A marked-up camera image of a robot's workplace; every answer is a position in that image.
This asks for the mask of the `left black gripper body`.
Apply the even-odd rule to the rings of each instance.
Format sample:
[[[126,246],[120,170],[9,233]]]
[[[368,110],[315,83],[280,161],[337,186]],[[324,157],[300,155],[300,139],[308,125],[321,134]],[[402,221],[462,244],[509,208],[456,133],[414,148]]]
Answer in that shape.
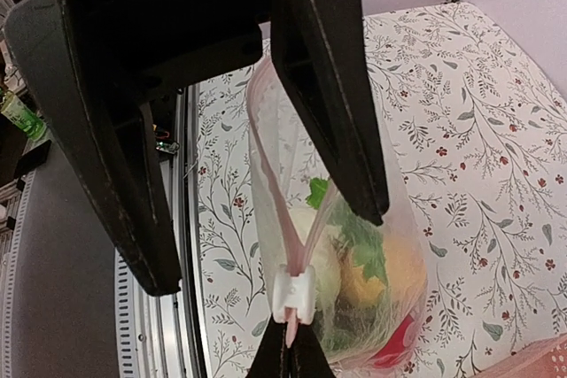
[[[270,0],[59,0],[58,93],[152,99],[258,62]]]

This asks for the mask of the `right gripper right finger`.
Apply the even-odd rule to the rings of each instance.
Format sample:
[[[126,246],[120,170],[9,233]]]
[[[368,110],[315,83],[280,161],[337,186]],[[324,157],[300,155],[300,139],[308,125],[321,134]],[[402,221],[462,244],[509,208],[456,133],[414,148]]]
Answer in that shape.
[[[290,377],[335,377],[311,326],[298,327],[290,351]]]

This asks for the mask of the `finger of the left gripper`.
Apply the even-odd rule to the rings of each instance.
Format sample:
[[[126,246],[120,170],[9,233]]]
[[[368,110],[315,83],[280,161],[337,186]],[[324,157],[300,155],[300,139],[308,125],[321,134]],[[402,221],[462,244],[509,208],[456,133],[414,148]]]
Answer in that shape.
[[[381,225],[390,200],[361,0],[271,0],[271,58],[344,199]]]
[[[4,35],[114,247],[147,294],[176,293],[182,270],[140,84],[80,0],[23,0],[10,10]]]

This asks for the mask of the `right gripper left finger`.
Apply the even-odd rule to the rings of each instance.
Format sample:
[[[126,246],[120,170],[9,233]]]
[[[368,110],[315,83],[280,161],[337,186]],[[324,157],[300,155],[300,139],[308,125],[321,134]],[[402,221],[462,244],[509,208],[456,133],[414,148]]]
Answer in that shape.
[[[271,318],[250,366],[250,378],[288,378],[289,353],[285,343],[287,325]]]

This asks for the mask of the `dark purple fruit toy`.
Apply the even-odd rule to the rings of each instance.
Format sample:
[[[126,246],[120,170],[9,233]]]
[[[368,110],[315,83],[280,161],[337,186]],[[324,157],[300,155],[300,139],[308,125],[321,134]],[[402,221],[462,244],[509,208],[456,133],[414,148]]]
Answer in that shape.
[[[378,344],[384,341],[391,330],[391,309],[384,300],[379,300],[376,305],[353,307],[340,298],[327,340],[337,347]]]

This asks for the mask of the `white radish toy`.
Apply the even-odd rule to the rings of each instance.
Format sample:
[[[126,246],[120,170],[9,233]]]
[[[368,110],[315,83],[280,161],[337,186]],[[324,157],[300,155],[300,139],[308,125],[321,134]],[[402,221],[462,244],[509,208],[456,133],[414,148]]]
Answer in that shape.
[[[299,239],[305,243],[315,221],[316,211],[310,207],[293,207],[289,210]],[[338,254],[333,246],[341,227],[326,225],[313,252],[310,264],[315,269],[315,307],[323,311],[334,306],[341,287]]]

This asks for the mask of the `clear zip top bag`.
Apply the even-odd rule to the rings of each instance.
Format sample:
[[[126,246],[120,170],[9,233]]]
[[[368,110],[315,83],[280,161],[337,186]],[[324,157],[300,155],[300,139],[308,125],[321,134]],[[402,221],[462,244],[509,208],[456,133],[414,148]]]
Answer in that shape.
[[[313,303],[311,329],[337,377],[398,377],[424,315],[427,268],[386,127],[390,206],[355,215],[330,178],[269,58],[246,90],[252,200],[273,319]]]

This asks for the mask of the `red mushroom toy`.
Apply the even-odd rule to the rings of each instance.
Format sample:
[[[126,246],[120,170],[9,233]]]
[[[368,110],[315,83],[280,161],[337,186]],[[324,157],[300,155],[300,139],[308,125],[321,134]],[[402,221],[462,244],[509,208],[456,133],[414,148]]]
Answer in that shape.
[[[385,346],[372,358],[377,368],[398,365],[415,340],[415,319],[408,314],[393,332]]]

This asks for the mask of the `white radish with green leaf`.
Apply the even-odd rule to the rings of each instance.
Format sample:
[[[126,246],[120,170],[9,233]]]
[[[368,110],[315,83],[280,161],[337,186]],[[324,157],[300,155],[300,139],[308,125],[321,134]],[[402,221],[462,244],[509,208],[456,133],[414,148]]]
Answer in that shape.
[[[344,266],[364,283],[389,284],[384,238],[377,227],[354,214],[342,197],[334,198],[324,227],[326,225],[341,227],[339,237],[333,242],[338,254],[340,273]]]

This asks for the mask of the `yellow peach toy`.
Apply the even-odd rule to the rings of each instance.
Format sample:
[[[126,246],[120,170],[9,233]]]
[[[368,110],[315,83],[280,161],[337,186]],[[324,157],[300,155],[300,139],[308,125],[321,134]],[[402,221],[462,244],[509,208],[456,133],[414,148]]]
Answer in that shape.
[[[418,249],[399,239],[380,244],[358,244],[349,249],[341,266],[341,295],[356,308],[376,307],[388,296],[407,302],[420,295],[427,281]]]

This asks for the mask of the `pink plastic basket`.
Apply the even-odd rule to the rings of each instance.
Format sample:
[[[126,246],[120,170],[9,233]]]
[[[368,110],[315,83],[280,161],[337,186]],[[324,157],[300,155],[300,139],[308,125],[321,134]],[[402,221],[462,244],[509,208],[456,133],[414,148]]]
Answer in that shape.
[[[566,334],[530,343],[521,351],[476,374],[480,378],[566,376]]]

